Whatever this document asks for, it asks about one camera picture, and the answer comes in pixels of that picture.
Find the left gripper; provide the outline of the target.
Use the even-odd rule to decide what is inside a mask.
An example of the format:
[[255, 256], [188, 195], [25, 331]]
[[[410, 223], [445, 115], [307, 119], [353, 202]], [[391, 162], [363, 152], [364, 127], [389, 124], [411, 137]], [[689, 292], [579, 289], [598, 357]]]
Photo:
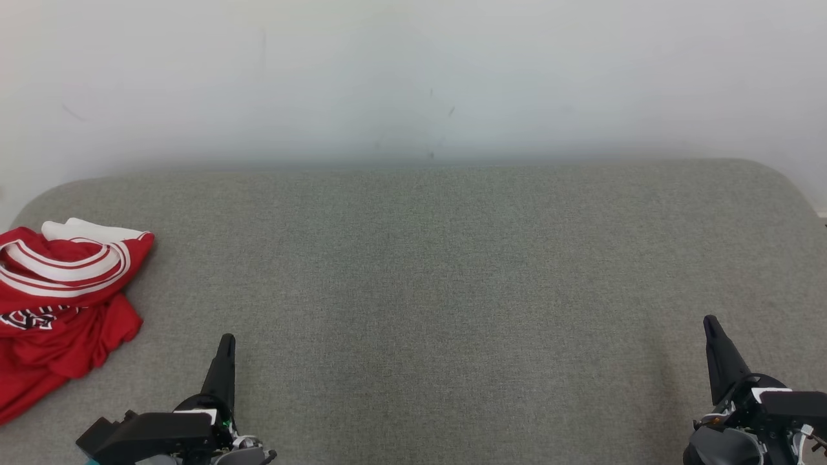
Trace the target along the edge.
[[175, 413], [204, 413], [213, 419], [216, 447], [233, 448], [237, 433], [234, 418], [236, 395], [236, 338], [222, 335], [200, 393], [184, 400]]

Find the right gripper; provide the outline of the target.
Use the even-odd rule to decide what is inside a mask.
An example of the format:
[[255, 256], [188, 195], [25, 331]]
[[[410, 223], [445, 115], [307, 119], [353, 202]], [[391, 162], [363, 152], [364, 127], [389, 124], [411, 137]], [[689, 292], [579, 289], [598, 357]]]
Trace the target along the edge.
[[749, 429], [757, 414], [760, 394], [789, 389], [775, 377], [752, 373], [735, 343], [715, 315], [703, 320], [706, 362], [712, 404], [717, 404], [717, 426]]

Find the red shorts white side stripe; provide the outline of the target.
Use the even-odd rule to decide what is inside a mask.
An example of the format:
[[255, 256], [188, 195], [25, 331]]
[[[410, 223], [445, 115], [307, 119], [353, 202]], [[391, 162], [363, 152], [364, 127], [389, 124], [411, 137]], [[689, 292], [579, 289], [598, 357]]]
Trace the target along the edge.
[[0, 426], [101, 367], [142, 324], [122, 294], [92, 307], [61, 304], [0, 315]]

